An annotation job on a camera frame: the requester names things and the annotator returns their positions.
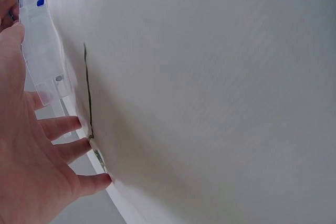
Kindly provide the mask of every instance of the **white surface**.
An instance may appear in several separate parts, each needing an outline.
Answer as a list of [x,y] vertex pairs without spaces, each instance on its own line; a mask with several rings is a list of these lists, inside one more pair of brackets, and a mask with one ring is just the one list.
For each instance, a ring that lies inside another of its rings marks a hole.
[[97,144],[147,223],[335,223],[335,5],[49,0],[77,113],[85,42]]

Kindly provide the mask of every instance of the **finger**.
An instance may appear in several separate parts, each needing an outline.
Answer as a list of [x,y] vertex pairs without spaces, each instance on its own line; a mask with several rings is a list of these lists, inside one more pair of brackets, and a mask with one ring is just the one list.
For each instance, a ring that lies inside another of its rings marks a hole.
[[101,190],[106,189],[112,182],[110,175],[107,173],[91,176],[77,176],[81,186],[80,196],[95,194]]
[[25,96],[34,110],[39,110],[44,107],[37,92],[25,91]]
[[91,145],[87,138],[67,143],[55,145],[59,155],[67,163],[71,164],[73,161],[91,150]]
[[80,129],[81,124],[76,116],[62,116],[60,118],[48,118],[39,120],[47,138],[51,141],[60,136]]
[[11,27],[6,28],[0,33],[1,39],[5,40],[9,45],[20,47],[25,37],[25,28],[20,22],[16,22]]
[[16,4],[10,9],[9,12],[12,14],[14,20],[18,20],[19,19],[19,4],[16,2]]
[[1,20],[1,30],[4,30],[13,24],[13,19],[9,14],[6,14]]

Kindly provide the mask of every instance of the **hand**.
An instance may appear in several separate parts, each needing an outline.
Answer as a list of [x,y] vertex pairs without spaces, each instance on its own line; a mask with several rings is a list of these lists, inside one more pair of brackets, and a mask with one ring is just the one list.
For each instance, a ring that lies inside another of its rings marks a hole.
[[108,174],[76,175],[68,166],[90,150],[86,138],[53,145],[81,127],[78,118],[37,120],[42,107],[35,92],[24,92],[25,64],[20,23],[0,33],[0,223],[49,223],[80,196],[105,189]]
[[0,32],[10,27],[14,20],[19,19],[19,6],[17,0],[0,0]]

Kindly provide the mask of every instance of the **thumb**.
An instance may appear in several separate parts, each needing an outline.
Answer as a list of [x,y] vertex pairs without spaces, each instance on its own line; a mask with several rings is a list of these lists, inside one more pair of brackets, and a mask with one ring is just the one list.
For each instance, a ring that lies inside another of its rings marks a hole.
[[10,45],[19,47],[25,37],[24,26],[16,22],[11,27],[6,28],[0,33],[0,40],[5,40],[9,42]]

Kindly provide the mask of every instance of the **skin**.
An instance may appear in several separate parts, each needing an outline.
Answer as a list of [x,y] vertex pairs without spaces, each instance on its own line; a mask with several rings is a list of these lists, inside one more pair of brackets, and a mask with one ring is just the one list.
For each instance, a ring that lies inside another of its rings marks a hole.
[[[16,3],[0,0],[1,17],[15,12]],[[81,128],[80,122],[75,116],[36,119],[40,98],[24,91],[24,27],[18,22],[6,26],[0,33],[0,224],[49,223],[79,197],[105,189],[111,178],[76,175],[69,167],[91,149],[86,138],[52,144]]]
[[0,0],[0,32],[13,24],[13,19],[19,19],[17,0]]

